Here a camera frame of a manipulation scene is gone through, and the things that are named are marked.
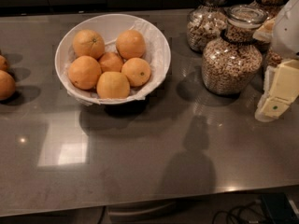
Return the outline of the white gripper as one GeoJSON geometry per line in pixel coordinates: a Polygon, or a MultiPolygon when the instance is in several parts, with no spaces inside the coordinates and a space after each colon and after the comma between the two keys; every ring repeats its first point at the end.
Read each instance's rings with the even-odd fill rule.
{"type": "Polygon", "coordinates": [[[267,43],[272,39],[274,52],[295,59],[277,67],[268,66],[264,74],[263,95],[255,118],[270,122],[279,119],[299,96],[299,0],[289,0],[276,19],[267,20],[253,38],[267,43]]]}

